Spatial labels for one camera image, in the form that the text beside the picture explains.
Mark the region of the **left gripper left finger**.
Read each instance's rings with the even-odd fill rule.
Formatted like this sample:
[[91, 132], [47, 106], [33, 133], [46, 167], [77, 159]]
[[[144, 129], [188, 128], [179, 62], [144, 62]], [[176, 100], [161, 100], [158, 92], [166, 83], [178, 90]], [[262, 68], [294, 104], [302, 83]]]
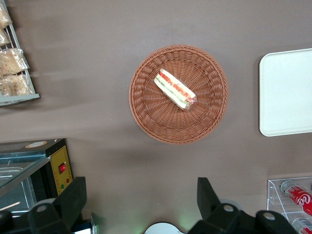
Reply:
[[55, 199], [36, 204], [28, 213], [32, 234], [70, 234], [87, 201], [86, 179], [76, 177]]

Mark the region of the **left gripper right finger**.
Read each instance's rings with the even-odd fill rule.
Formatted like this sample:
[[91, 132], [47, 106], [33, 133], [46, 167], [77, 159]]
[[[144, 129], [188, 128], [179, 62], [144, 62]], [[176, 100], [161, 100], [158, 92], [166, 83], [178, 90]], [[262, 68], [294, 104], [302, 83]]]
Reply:
[[209, 180], [197, 180], [197, 205], [202, 219], [190, 230], [190, 234], [242, 234], [240, 210], [231, 203], [222, 203]]

